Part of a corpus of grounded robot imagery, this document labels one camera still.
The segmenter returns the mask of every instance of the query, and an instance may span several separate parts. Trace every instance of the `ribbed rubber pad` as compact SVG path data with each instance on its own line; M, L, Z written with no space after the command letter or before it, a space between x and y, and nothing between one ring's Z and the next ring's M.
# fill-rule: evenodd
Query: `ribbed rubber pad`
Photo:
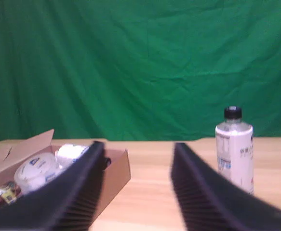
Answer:
M94 142L51 183L0 208L0 231L88 230L102 188L104 152L104 144Z
M171 178L188 231L281 231L281 210L242 191L176 143Z

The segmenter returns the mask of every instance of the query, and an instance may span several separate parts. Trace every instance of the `bottle label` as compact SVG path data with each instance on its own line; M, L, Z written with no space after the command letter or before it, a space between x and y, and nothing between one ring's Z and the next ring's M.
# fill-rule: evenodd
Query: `bottle label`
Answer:
M218 172L239 188L254 193L253 128L244 132L215 129Z

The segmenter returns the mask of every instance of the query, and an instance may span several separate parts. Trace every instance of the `black bottle cap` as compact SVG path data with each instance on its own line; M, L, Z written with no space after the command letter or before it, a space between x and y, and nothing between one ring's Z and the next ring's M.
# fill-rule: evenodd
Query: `black bottle cap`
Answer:
M242 109L236 106L230 106L224 110L225 119L241 119L242 118Z

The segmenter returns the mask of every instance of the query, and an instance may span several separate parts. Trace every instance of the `clear plastic container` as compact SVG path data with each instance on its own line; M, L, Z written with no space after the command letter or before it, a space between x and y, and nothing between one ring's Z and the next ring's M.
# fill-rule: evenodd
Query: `clear plastic container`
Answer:
M52 153L41 153L26 160L15 172L14 180L26 195L52 181L61 172Z

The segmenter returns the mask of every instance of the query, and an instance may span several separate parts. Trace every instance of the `snack package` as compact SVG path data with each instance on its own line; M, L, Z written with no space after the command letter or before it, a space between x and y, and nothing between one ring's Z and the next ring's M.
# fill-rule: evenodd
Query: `snack package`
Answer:
M21 189L15 182L3 184L0 187L0 207L14 203L21 196Z

